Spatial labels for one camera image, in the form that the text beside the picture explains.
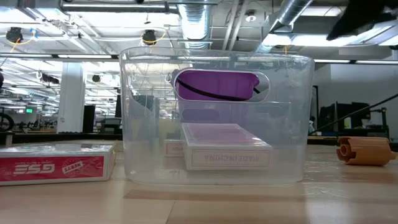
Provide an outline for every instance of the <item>orange cylindrical object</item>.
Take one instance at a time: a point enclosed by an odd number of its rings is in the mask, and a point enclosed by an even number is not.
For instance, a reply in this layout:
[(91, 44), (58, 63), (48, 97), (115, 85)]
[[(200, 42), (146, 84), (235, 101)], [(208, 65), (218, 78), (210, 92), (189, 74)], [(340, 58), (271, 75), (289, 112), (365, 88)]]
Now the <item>orange cylindrical object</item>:
[(386, 138), (340, 137), (337, 157), (347, 165), (384, 166), (396, 158)]

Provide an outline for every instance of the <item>table surface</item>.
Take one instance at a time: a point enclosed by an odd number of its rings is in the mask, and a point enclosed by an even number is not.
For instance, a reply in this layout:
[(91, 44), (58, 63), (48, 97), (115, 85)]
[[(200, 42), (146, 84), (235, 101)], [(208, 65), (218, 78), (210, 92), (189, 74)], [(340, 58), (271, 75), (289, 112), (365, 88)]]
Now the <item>table surface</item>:
[(335, 147), (308, 146), (305, 177), (294, 185), (164, 186), (125, 178), (120, 153), (106, 182), (0, 187), (0, 219), (39, 224), (396, 224), (398, 161), (385, 167), (346, 166), (337, 160)]

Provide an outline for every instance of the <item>black cable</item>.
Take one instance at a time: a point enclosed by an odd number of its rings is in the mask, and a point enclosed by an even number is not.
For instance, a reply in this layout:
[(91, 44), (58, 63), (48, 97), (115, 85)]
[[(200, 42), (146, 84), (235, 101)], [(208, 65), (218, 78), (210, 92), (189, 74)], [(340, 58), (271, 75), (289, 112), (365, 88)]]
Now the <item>black cable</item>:
[(209, 93), (206, 91), (198, 90), (197, 88), (184, 83), (179, 78), (177, 78), (177, 82), (179, 84), (181, 84), (181, 86), (185, 87), (186, 89), (188, 89), (194, 93), (201, 94), (203, 96), (212, 97), (212, 98), (216, 98), (216, 99), (220, 99), (220, 100), (228, 100), (228, 101), (245, 101), (245, 100), (247, 100), (245, 98), (240, 98), (240, 97), (236, 97), (236, 96), (224, 96), (224, 95), (219, 95), (219, 94), (215, 94), (215, 93)]
[(317, 128), (316, 130), (310, 132), (310, 134), (308, 134), (308, 135), (311, 135), (311, 134), (313, 134), (313, 133), (315, 133), (315, 132), (317, 132), (317, 131), (319, 131), (319, 130), (321, 130), (321, 129), (327, 127), (327, 126), (330, 126), (330, 125), (332, 125), (332, 124), (335, 124), (335, 123), (337, 123), (337, 122), (339, 122), (339, 121), (341, 121), (341, 120), (344, 120), (344, 119), (346, 119), (346, 118), (348, 118), (348, 117), (350, 117), (350, 116), (352, 116), (352, 115), (355, 115), (355, 114), (357, 114), (357, 113), (360, 113), (360, 112), (362, 112), (362, 111), (364, 111), (364, 110), (368, 110), (368, 109), (373, 108), (373, 107), (375, 107), (375, 106), (379, 106), (380, 104), (383, 104), (383, 103), (385, 103), (385, 102), (388, 102), (388, 101), (390, 101), (390, 100), (393, 100), (394, 98), (397, 98), (397, 97), (398, 97), (398, 94), (395, 94), (394, 96), (388, 97), (387, 99), (382, 100), (382, 101), (380, 101), (380, 102), (378, 102), (378, 103), (376, 103), (376, 104), (373, 104), (373, 105), (364, 107), (364, 108), (362, 108), (362, 109), (359, 109), (359, 110), (357, 110), (357, 111), (354, 111), (354, 112), (352, 112), (352, 113), (350, 113), (350, 114), (347, 114), (346, 116), (344, 116), (344, 117), (342, 117), (342, 118), (337, 119), (337, 120), (334, 121), (334, 122), (328, 123), (328, 124), (326, 124), (326, 125), (324, 125), (324, 126), (322, 126), (322, 127), (320, 127), (320, 128)]

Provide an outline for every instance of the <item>clear plastic bin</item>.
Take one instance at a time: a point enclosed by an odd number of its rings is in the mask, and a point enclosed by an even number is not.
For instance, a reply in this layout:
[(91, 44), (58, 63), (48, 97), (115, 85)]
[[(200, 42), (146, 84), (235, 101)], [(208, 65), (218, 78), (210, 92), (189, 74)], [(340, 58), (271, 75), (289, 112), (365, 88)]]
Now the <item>clear plastic bin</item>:
[[(130, 179), (148, 184), (272, 185), (302, 180), (312, 59), (162, 47), (128, 49), (120, 58), (124, 161)], [(193, 77), (183, 77), (192, 72)], [(251, 77), (242, 79), (241, 73)], [(187, 93), (182, 86), (187, 82), (216, 98)], [(234, 90), (225, 85), (235, 85)], [(189, 127), (197, 131), (192, 135)], [(219, 134), (205, 134), (208, 127)], [(234, 141), (225, 138), (229, 134), (237, 136)]]

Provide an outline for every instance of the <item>white pillar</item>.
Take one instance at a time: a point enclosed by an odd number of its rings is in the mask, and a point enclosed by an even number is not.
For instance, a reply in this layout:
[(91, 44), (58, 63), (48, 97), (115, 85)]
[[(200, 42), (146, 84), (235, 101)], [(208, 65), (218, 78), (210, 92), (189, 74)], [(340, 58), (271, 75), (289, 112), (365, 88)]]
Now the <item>white pillar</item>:
[(64, 62), (62, 67), (57, 133), (82, 132), (86, 74), (82, 63)]
[(398, 50), (391, 50), (393, 60), (398, 60)]

